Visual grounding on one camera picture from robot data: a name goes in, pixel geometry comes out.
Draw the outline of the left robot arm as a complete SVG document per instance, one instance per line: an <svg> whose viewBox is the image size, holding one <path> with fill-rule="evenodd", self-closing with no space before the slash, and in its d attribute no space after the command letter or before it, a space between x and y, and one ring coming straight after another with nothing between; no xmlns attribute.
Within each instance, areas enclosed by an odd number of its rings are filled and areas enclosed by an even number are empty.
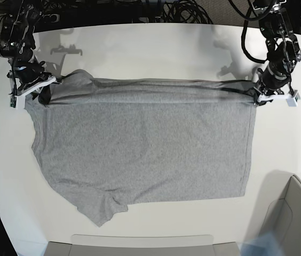
<svg viewBox="0 0 301 256"><path fill-rule="evenodd" d="M244 15L241 48L244 55L258 64L267 64L265 69L258 68L258 81L254 86L255 105L262 106L273 100L285 100L290 107L298 106L300 99L297 90L291 86L292 73L301 61L301 49L294 34L285 1L249 1ZM250 21L257 21L265 38L267 55L265 60L251 56L245 47L245 37Z"/></svg>

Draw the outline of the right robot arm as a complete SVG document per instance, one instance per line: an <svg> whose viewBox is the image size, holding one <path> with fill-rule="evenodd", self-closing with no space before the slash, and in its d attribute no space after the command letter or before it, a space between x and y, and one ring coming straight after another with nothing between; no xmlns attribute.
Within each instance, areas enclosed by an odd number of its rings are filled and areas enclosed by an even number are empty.
<svg viewBox="0 0 301 256"><path fill-rule="evenodd" d="M10 106L25 107L26 97L31 95L39 103L48 105L51 100L50 85L57 78L45 69L45 62L35 55L34 30L43 14L42 1L16 1L3 19L0 32L0 57L10 64L7 78L10 80Z"/></svg>

